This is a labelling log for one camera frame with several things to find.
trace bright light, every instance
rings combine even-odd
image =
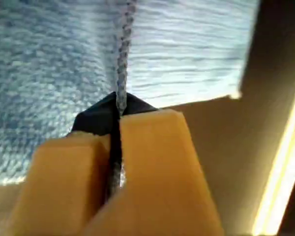
[[[254,222],[254,236],[277,234],[294,183],[295,102]]]

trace beige wall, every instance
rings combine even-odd
[[[183,111],[222,222],[249,233],[295,96],[295,0],[264,1],[242,98]]]

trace braided string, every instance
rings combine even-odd
[[[116,81],[116,106],[122,116],[127,107],[127,59],[131,40],[131,27],[133,15],[136,10],[136,0],[127,0],[126,11],[122,15],[122,30],[118,39],[117,81]]]

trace blue fabric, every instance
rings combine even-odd
[[[162,107],[238,90],[258,0],[137,2],[129,92]],[[0,0],[0,183],[22,179],[37,145],[116,90],[125,4]]]

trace blue towel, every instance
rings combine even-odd
[[[121,74],[156,107],[238,91],[259,0],[130,3],[127,17],[127,0],[0,0],[1,184],[21,181],[33,150],[66,135]]]

